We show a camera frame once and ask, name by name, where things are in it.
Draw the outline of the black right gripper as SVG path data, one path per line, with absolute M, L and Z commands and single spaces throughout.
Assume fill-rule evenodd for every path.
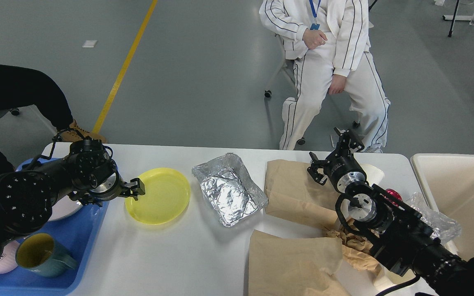
M 314 182 L 324 186 L 327 180 L 332 181 L 336 191 L 346 193 L 347 187 L 356 183 L 367 184 L 367 174 L 356 158 L 352 155 L 365 149 L 360 136 L 352 129 L 340 130 L 334 128 L 339 140 L 325 159 L 320 160 L 314 152 L 309 152 L 311 158 L 307 168 Z

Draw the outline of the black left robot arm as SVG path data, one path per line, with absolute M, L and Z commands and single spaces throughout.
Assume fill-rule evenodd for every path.
M 85 137 L 70 145 L 66 157 L 36 156 L 21 171 L 0 175 L 0 255 L 7 243 L 41 229 L 59 200 L 102 206 L 116 197 L 145 194 L 139 178 L 125 182 L 101 140 Z

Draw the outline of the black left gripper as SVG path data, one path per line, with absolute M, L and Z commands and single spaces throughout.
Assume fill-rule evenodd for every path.
M 90 189 L 89 192 L 70 192 L 69 198 L 72 201 L 79 201 L 84 206 L 92 204 L 102 207 L 102 201 L 110 201 L 117 197 L 131 197 L 134 201 L 138 201 L 139 196 L 143 196 L 145 193 L 145 185 L 140 178 L 124 182 L 120 174 L 115 172 L 97 188 Z

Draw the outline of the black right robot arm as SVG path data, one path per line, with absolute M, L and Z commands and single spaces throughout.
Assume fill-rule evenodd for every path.
M 439 296 L 474 296 L 474 257 L 463 260 L 451 253 L 433 229 L 421 220 L 421 213 L 376 184 L 369 184 L 366 172 L 354 158 L 363 150 L 352 130 L 335 129 L 339 140 L 323 160 L 310 153 L 308 173 L 324 185 L 329 180 L 339 193 L 335 211 L 350 233 L 372 243 L 370 254 L 389 271 L 412 280 L 380 292 L 381 296 L 412 285 L 423 278 Z

